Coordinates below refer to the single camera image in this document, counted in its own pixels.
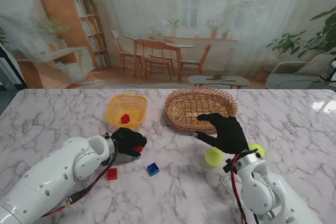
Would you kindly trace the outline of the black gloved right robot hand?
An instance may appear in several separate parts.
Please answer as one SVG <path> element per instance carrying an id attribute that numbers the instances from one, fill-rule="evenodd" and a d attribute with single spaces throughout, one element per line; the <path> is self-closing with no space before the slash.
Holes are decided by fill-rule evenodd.
<path id="1" fill-rule="evenodd" d="M 239 154 L 248 150 L 248 143 L 240 123 L 235 117 L 224 117 L 219 113 L 201 114 L 199 121 L 208 121 L 217 132 L 217 137 L 196 131 L 193 136 L 226 154 Z"/>

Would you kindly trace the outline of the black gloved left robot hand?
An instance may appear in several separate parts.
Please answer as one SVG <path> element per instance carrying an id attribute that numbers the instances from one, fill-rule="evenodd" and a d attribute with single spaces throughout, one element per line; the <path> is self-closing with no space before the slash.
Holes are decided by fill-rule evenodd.
<path id="1" fill-rule="evenodd" d="M 147 139 L 142 134 L 124 127 L 120 127 L 112 133 L 111 138 L 117 143 L 119 153 L 131 157 L 140 157 L 141 153 L 135 148 L 138 146 L 144 148 L 147 144 Z"/>

